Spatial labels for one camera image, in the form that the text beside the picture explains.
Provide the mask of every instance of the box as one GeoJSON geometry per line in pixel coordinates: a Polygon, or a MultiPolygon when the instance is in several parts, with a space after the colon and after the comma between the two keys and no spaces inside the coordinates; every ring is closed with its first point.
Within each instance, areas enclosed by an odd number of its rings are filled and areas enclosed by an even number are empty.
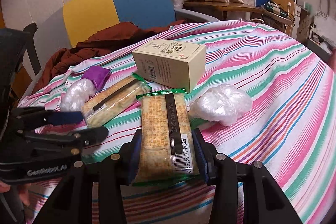
{"type": "Polygon", "coordinates": [[[171,88],[185,88],[188,93],[205,71],[204,45],[154,39],[132,55],[140,76],[171,88]]]}

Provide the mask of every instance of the black stripe on wrapper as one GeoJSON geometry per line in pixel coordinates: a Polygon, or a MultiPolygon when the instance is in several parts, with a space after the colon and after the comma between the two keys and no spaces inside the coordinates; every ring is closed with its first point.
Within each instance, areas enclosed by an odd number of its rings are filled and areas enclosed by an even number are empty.
{"type": "Polygon", "coordinates": [[[172,155],[183,154],[181,131],[179,125],[179,119],[177,118],[177,110],[175,104],[174,94],[165,94],[168,130],[169,130],[169,142],[172,155]]]}
{"type": "Polygon", "coordinates": [[[134,79],[131,82],[129,82],[128,84],[122,86],[120,89],[116,90],[115,92],[113,92],[112,94],[110,94],[109,96],[107,96],[104,100],[102,100],[101,102],[99,102],[98,104],[96,104],[92,108],[93,111],[96,111],[97,109],[100,109],[100,107],[102,107],[106,102],[108,102],[109,100],[111,100],[114,96],[116,96],[117,94],[121,93],[123,90],[129,88],[130,86],[134,85],[137,82],[139,82],[139,80],[138,79],[134,79]]]}

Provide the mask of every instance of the box top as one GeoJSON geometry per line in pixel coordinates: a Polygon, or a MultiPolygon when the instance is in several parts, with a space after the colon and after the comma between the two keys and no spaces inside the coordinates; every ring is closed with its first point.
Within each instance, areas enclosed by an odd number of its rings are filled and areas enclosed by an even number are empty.
{"type": "Polygon", "coordinates": [[[204,45],[166,39],[150,40],[133,52],[163,56],[188,62],[204,45]]]}

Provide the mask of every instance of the yellow panel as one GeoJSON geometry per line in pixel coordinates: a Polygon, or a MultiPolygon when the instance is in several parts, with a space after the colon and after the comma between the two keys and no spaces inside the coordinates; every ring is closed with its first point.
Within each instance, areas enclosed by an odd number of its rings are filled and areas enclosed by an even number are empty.
{"type": "Polygon", "coordinates": [[[71,0],[63,7],[63,18],[73,47],[119,23],[113,0],[71,0]]]}

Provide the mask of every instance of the blue and yellow chair backrest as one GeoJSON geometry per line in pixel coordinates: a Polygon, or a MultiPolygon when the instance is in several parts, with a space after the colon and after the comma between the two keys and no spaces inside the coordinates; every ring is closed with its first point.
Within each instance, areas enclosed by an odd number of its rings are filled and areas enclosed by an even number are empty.
{"type": "Polygon", "coordinates": [[[63,20],[73,47],[96,32],[130,21],[142,29],[163,27],[175,20],[171,0],[71,0],[63,20]]]}

